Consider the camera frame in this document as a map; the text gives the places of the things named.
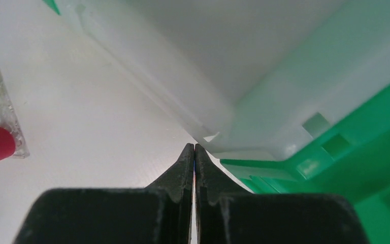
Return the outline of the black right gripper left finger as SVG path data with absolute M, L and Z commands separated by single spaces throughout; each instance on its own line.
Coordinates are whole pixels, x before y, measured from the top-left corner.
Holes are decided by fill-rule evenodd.
M 190 243 L 194 145 L 144 188 L 55 188 L 14 243 Z

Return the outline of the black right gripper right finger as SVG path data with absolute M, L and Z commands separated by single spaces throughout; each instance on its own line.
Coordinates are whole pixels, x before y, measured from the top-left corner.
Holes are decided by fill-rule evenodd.
M 351 204 L 334 194 L 254 194 L 194 147 L 199 243 L 368 243 Z

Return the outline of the green bin with toothpaste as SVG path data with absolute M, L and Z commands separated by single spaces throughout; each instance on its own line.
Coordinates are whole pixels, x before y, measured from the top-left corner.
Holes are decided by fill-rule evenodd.
M 390 243 L 390 85 L 285 161 L 220 162 L 255 193 L 341 195 L 371 243 Z

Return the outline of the white storage bin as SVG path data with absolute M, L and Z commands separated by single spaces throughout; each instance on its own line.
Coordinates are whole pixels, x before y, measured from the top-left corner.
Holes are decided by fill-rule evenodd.
M 390 1 L 55 1 L 221 159 L 284 161 L 390 85 Z

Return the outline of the green bin with toothbrushes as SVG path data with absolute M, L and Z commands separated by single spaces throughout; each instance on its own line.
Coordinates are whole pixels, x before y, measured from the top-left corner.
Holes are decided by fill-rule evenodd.
M 53 10 L 57 15 L 60 15 L 60 10 L 55 2 L 55 0 L 43 0 L 43 2 Z

